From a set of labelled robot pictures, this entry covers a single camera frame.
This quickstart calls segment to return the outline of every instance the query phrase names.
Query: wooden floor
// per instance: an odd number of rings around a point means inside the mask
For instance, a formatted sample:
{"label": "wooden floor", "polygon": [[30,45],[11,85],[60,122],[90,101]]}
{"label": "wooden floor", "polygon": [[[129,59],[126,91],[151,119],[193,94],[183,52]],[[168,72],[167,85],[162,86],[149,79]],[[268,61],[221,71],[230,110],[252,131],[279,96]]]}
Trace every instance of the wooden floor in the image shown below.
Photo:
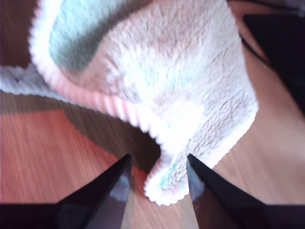
{"label": "wooden floor", "polygon": [[[1,1],[1,64],[26,66],[34,0]],[[258,46],[243,13],[268,12],[230,3],[245,39]],[[247,134],[215,167],[233,184],[266,203],[305,203],[305,119],[278,76],[245,49],[260,110]],[[1,202],[56,202],[132,155],[132,188],[123,229],[198,228],[190,197],[169,207],[143,192],[160,155],[148,135],[98,112],[35,96],[1,92]]]}

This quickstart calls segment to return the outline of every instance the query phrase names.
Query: light blue patch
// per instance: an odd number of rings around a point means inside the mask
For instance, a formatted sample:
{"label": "light blue patch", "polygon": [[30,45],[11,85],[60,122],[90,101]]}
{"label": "light blue patch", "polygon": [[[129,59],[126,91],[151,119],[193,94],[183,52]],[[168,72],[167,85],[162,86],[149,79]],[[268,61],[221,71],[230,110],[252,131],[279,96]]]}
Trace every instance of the light blue patch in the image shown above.
{"label": "light blue patch", "polygon": [[170,178],[173,179],[173,173],[175,171],[175,165],[173,165],[172,168],[170,168],[167,173],[161,178],[160,183],[157,185],[158,188],[167,189],[170,184]]}
{"label": "light blue patch", "polygon": [[50,34],[50,55],[59,67],[83,70],[103,36],[138,10],[140,0],[64,0]]}

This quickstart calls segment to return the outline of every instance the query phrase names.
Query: microfiber cloth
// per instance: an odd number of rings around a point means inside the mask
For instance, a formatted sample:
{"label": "microfiber cloth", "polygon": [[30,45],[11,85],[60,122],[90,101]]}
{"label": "microfiber cloth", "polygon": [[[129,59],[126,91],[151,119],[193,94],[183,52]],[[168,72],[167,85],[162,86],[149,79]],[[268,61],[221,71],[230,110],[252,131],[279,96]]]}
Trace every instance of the microfiber cloth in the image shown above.
{"label": "microfiber cloth", "polygon": [[188,194],[189,153],[213,168],[254,121],[258,103],[225,0],[40,0],[30,33],[35,65],[3,69],[2,89],[148,132],[161,156],[144,190],[158,205]]}

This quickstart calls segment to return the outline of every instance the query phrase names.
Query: wood grain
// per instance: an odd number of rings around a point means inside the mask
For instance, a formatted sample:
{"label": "wood grain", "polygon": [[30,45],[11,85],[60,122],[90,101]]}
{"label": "wood grain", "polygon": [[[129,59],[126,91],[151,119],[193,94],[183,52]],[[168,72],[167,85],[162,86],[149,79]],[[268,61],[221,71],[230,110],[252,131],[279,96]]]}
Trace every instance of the wood grain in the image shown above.
{"label": "wood grain", "polygon": [[[26,66],[34,0],[1,1],[1,64]],[[266,11],[231,3],[245,38],[243,12]],[[215,170],[266,203],[305,203],[305,119],[278,76],[248,50],[247,70],[260,110],[251,129]],[[190,197],[169,207],[143,193],[160,155],[148,135],[118,119],[48,98],[1,92],[1,201],[56,202],[132,155],[132,188],[123,229],[198,228]]]}

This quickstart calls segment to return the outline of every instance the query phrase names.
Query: black cable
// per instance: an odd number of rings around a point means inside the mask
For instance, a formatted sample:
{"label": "black cable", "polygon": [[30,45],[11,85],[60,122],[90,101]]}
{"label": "black cable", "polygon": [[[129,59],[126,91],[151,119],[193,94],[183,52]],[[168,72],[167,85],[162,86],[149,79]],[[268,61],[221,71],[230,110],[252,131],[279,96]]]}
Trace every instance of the black cable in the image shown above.
{"label": "black cable", "polygon": [[[246,40],[242,37],[241,34],[239,34],[240,38],[242,39],[242,43],[244,44],[244,46],[250,51],[250,53],[252,53],[260,62],[262,62],[264,65],[266,65],[268,68],[270,68],[272,71],[274,72],[278,72],[273,66],[272,64],[265,60],[263,57],[261,57],[247,42]],[[299,81],[299,80],[292,80],[291,78],[289,77],[286,77],[285,75],[281,75],[283,78],[285,78],[286,80],[288,80],[289,82],[292,82],[292,83],[295,83],[295,84],[298,84],[298,85],[305,85],[304,82],[302,81]]]}
{"label": "black cable", "polygon": [[266,61],[263,57],[261,57],[247,42],[246,40],[242,37],[241,34],[239,34],[240,38],[242,39],[242,43],[244,44],[244,46],[263,64],[265,64],[268,68],[274,70],[274,67],[271,65],[271,63],[269,63],[268,61]]}
{"label": "black cable", "polygon": [[277,5],[277,4],[273,4],[273,3],[265,2],[265,1],[260,1],[260,0],[227,0],[227,2],[230,2],[230,1],[250,2],[250,3],[267,6],[267,7],[271,7],[271,8],[278,9],[278,10],[299,11],[299,8],[297,8],[297,7],[281,6],[281,5]]}

